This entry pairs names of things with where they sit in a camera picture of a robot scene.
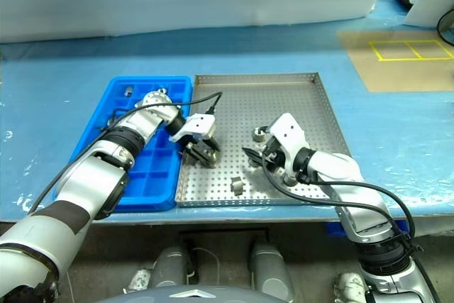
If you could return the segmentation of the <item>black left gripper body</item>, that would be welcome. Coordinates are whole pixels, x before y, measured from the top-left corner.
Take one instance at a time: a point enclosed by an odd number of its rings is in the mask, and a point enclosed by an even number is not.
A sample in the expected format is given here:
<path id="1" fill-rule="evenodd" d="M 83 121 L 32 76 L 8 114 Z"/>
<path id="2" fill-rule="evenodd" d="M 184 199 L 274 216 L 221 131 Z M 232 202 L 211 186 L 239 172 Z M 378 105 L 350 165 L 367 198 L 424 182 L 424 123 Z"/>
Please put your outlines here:
<path id="1" fill-rule="evenodd" d="M 189 143 L 193 143 L 195 145 L 199 145 L 199 144 L 203 143 L 208 148 L 210 148 L 209 147 L 209 139 L 210 138 L 214 138 L 213 136 L 200 136 L 200 135 L 197 135 L 197 134 L 189 134 L 188 136 L 189 136 Z"/>

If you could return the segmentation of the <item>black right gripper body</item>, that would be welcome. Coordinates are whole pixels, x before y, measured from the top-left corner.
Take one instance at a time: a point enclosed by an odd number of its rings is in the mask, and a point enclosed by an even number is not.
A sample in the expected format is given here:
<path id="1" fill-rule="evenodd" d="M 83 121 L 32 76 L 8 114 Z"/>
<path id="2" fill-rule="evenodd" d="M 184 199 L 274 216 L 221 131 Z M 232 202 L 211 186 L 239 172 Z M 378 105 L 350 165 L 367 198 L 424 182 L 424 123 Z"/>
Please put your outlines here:
<path id="1" fill-rule="evenodd" d="M 275 137 L 271 137 L 262 151 L 266 160 L 266 168 L 270 172 L 275 172 L 278 168 L 284 168 L 284 153 L 280 147 L 280 142 Z"/>

